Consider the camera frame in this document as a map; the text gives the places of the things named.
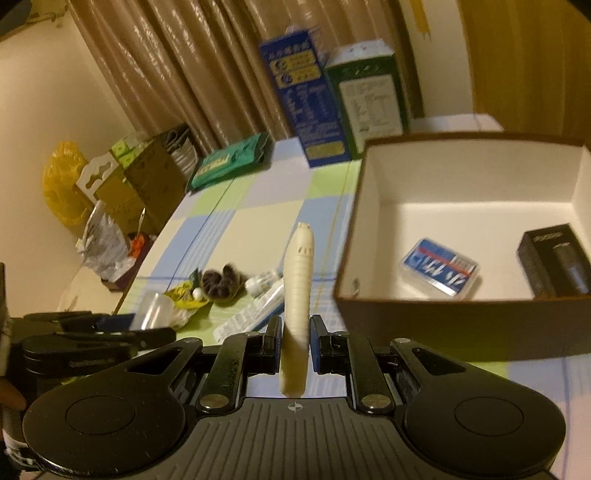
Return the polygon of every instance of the crumpled plastic wrap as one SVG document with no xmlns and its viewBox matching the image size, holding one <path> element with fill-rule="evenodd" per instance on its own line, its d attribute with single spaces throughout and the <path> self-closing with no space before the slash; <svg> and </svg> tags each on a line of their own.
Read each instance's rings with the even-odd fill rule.
<svg viewBox="0 0 591 480">
<path fill-rule="evenodd" d="M 82 255 L 82 265 L 110 282 L 115 282 L 135 264 L 135 258 L 128 256 L 125 235 L 106 213 L 101 200 L 96 202 L 84 234 L 76 242 L 76 250 Z"/>
</svg>

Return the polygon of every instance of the white cylindrical object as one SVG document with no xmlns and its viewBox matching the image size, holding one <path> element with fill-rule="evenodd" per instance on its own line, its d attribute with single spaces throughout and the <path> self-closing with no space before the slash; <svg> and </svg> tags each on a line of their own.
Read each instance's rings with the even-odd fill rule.
<svg viewBox="0 0 591 480">
<path fill-rule="evenodd" d="M 251 297 L 258 297 L 268 291 L 271 285 L 280 278 L 277 270 L 269 270 L 249 278 L 244 284 L 244 288 Z"/>
<path fill-rule="evenodd" d="M 310 291 L 314 266 L 314 233 L 298 223 L 285 252 L 285 315 L 279 378 L 281 393 L 299 398 L 306 390 L 310 352 Z"/>
</svg>

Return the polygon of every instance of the yellow plastic bag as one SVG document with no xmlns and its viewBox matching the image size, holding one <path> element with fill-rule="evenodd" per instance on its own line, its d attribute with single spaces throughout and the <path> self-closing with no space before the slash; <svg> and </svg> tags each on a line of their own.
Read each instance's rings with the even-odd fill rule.
<svg viewBox="0 0 591 480">
<path fill-rule="evenodd" d="M 88 162 L 74 142 L 61 142 L 43 170 L 43 197 L 62 225 L 76 232 L 84 228 L 91 208 L 74 190 Z"/>
</svg>

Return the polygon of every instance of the table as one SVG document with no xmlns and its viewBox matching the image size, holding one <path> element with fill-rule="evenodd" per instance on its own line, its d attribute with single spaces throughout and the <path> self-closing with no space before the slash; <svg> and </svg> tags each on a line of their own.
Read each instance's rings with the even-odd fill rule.
<svg viewBox="0 0 591 480">
<path fill-rule="evenodd" d="M 474 130 L 500 129 L 488 116 L 459 117 L 457 122 L 449 118 L 421 121 L 416 129 L 466 130 L 470 125 Z M 188 279 L 197 267 L 221 269 L 232 262 L 248 275 L 281 268 L 295 225 L 307 222 L 316 243 L 310 310 L 322 315 L 329 331 L 345 329 L 331 296 L 359 167 L 359 161 L 352 161 L 311 170 L 297 139 L 290 139 L 276 143 L 267 169 L 185 197 L 140 268 L 120 312 L 133 312 L 145 292 L 165 291 Z M 248 302 L 241 297 L 231 307 L 200 310 L 178 337 L 198 336 L 205 345 L 213 344 L 213 329 Z M 552 471 L 563 480 L 587 479 L 591 472 L 591 440 L 587 440 L 591 439 L 591 355 L 478 366 L 527 385 L 560 407 L 567 438 Z M 280 396 L 278 376 L 253 377 L 248 394 Z M 344 379 L 314 374 L 310 361 L 305 397 L 338 395 L 345 395 Z"/>
</svg>

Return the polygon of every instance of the green package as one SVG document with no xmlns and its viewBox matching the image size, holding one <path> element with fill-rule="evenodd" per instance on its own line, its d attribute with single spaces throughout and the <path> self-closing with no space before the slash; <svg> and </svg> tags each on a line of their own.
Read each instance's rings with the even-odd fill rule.
<svg viewBox="0 0 591 480">
<path fill-rule="evenodd" d="M 325 68 L 343 114 L 351 158 L 361 158 L 370 138 L 408 131 L 396 56 L 382 39 L 338 47 Z"/>
<path fill-rule="evenodd" d="M 269 134 L 263 132 L 210 153 L 191 174 L 186 192 L 197 192 L 254 170 L 270 154 L 271 147 Z"/>
</svg>

